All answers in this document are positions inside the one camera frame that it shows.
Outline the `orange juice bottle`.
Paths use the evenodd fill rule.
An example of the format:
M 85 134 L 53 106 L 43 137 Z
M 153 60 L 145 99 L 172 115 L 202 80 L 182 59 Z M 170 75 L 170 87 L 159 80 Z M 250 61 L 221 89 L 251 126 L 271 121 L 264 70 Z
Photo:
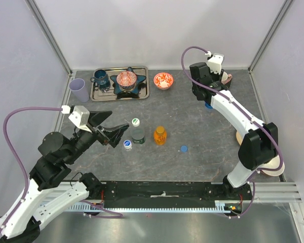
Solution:
M 154 141 L 157 145 L 164 145 L 167 139 L 167 132 L 163 126 L 158 126 L 154 131 Z

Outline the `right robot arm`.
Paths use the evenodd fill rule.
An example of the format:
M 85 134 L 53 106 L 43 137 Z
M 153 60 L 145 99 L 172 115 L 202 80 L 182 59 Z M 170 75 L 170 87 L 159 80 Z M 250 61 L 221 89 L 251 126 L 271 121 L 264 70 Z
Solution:
M 189 67 L 192 92 L 197 100 L 221 113 L 242 137 L 238 151 L 239 161 L 224 177 L 221 192 L 227 199 L 234 199 L 244 189 L 255 173 L 266 167 L 273 159 L 281 159 L 278 147 L 278 128 L 274 123 L 266 124 L 253 116 L 229 91 L 221 79 L 223 73 L 212 74 L 205 62 Z

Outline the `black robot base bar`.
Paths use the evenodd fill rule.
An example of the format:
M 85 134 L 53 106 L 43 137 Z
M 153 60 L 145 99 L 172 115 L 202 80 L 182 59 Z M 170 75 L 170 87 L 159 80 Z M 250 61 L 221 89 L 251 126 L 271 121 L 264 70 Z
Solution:
M 245 199 L 243 189 L 211 182 L 107 181 L 96 193 L 107 208 L 211 207 L 216 200 Z

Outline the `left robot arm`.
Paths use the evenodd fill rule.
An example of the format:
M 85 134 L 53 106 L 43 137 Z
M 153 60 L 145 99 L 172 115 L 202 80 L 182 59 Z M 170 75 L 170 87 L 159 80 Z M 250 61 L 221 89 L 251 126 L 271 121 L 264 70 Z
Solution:
M 129 124 L 105 128 L 101 123 L 112 111 L 89 111 L 83 106 L 58 108 L 74 124 L 71 138 L 60 132 L 48 133 L 38 151 L 42 155 L 30 173 L 22 170 L 25 186 L 10 209 L 0 217 L 0 242 L 34 242 L 40 232 L 64 210 L 86 200 L 103 198 L 105 185 L 92 173 L 83 174 L 65 193 L 40 209 L 44 199 L 58 188 L 71 172 L 74 162 L 95 142 L 116 147 Z

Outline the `blue bottle cap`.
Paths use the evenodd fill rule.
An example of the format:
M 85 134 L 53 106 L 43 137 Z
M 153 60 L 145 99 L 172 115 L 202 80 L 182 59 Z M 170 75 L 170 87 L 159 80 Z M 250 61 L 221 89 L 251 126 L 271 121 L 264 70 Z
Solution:
M 181 152 L 187 152 L 188 151 L 188 147 L 186 145 L 182 145 L 180 148 Z

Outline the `blue label water bottle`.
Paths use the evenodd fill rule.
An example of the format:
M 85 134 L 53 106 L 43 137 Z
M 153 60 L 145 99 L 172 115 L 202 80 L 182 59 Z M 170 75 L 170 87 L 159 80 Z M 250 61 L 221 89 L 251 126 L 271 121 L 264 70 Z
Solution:
M 207 102 L 205 102 L 205 107 L 208 109 L 213 109 L 213 107 L 210 104 L 208 104 Z

